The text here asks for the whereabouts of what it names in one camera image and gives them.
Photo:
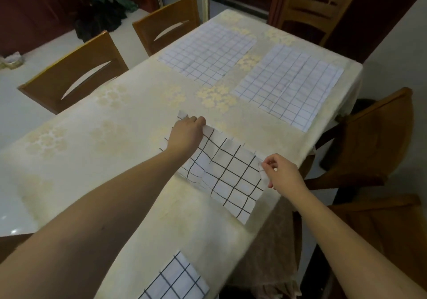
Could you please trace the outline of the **dark green bag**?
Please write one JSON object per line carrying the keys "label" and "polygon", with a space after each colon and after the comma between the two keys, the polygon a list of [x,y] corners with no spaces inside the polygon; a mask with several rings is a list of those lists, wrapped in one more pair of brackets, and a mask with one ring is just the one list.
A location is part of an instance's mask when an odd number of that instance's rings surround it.
{"label": "dark green bag", "polygon": [[88,42],[103,31],[113,32],[127,18],[127,13],[136,10],[138,5],[131,0],[91,0],[81,6],[74,17],[77,38]]}

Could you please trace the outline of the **person's right hand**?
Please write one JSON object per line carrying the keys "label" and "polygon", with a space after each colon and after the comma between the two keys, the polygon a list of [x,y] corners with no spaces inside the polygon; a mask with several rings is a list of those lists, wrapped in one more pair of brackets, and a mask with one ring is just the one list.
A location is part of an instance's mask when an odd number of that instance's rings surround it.
{"label": "person's right hand", "polygon": [[279,154],[272,154],[263,162],[276,162],[278,165],[276,169],[276,176],[268,177],[268,188],[275,189],[279,194],[290,201],[300,200],[307,197],[309,191],[296,164]]}

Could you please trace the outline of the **white black-checked cloth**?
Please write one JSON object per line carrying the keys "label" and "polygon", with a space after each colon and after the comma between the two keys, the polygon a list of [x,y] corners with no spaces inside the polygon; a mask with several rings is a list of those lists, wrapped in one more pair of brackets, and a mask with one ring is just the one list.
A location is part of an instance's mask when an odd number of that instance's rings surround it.
{"label": "white black-checked cloth", "polygon": [[138,299],[205,299],[209,292],[205,279],[178,251]]}
{"label": "white black-checked cloth", "polygon": [[245,225],[269,179],[257,151],[211,126],[177,175],[217,201]]}

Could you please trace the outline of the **person's left hand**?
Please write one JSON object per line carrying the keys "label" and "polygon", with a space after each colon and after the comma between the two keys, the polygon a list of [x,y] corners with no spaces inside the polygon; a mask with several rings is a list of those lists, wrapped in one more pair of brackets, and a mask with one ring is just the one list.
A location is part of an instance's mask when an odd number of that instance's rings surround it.
{"label": "person's left hand", "polygon": [[178,120],[171,130],[166,151],[182,160],[190,158],[204,137],[202,130],[190,130],[184,127],[182,119]]}

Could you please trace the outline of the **small clutter pile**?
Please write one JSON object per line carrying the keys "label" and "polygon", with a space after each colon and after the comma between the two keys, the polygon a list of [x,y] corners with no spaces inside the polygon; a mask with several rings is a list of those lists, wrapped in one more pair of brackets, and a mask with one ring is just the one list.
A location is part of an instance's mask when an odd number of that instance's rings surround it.
{"label": "small clutter pile", "polygon": [[23,64],[24,64],[24,57],[19,52],[15,52],[7,57],[3,57],[0,55],[0,70],[17,69]]}

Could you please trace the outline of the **person's left forearm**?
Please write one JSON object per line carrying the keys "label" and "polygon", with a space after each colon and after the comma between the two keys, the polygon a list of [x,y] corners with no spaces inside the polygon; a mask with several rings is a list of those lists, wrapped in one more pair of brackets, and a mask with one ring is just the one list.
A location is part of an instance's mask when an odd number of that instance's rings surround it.
{"label": "person's left forearm", "polygon": [[93,299],[165,185],[194,152],[169,145],[78,199],[0,264],[0,299]]}

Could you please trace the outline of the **cream floral tablecloth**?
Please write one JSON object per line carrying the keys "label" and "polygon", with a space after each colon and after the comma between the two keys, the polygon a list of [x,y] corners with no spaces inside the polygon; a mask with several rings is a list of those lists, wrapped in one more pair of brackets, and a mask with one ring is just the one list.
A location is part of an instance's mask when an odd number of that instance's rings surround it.
{"label": "cream floral tablecloth", "polygon": [[[280,153],[301,165],[339,110],[354,104],[351,94],[360,87],[363,65],[232,10],[208,22],[257,42],[212,87],[159,62],[164,48],[29,132],[0,153],[0,205],[6,204],[6,194],[16,195],[35,227],[44,226],[92,189],[162,152],[181,114],[204,116],[208,126],[257,151],[263,160]],[[277,44],[344,69],[306,133],[231,93]],[[182,251],[210,287],[205,299],[216,299],[278,199],[266,188],[243,225],[176,174],[95,298],[138,299]]]}

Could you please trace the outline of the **brown wooden chair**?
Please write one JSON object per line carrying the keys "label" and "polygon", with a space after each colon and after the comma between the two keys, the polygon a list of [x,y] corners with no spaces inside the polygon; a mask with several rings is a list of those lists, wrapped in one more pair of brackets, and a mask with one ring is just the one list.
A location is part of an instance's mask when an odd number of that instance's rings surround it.
{"label": "brown wooden chair", "polygon": [[179,0],[132,23],[150,57],[200,26],[197,0]]}
{"label": "brown wooden chair", "polygon": [[308,25],[323,33],[324,47],[353,0],[284,0],[278,13],[277,28],[287,22]]}
{"label": "brown wooden chair", "polygon": [[412,95],[412,89],[403,87],[324,132],[316,149],[333,140],[339,152],[327,172],[305,180],[307,188],[384,186],[412,139]]}
{"label": "brown wooden chair", "polygon": [[128,69],[110,34],[103,31],[18,90],[57,115]]}
{"label": "brown wooden chair", "polygon": [[[427,291],[427,223],[417,195],[356,201],[331,205],[329,209]],[[334,277],[338,286],[332,286],[327,299],[348,299]]]}

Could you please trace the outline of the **white fine-grid cloth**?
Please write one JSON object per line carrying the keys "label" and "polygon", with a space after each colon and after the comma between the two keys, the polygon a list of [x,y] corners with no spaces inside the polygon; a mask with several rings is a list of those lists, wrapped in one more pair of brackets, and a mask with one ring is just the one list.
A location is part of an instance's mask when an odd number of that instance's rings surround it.
{"label": "white fine-grid cloth", "polygon": [[212,87],[256,42],[249,34],[207,22],[165,48],[157,60],[201,85]]}
{"label": "white fine-grid cloth", "polygon": [[277,44],[231,93],[306,133],[343,72]]}

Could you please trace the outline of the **person's right forearm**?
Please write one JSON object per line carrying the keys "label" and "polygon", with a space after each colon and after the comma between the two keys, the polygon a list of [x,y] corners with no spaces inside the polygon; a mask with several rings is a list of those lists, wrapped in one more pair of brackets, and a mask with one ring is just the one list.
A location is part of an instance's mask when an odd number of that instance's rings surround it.
{"label": "person's right forearm", "polygon": [[422,289],[309,190],[281,190],[302,216],[348,299],[427,299]]}

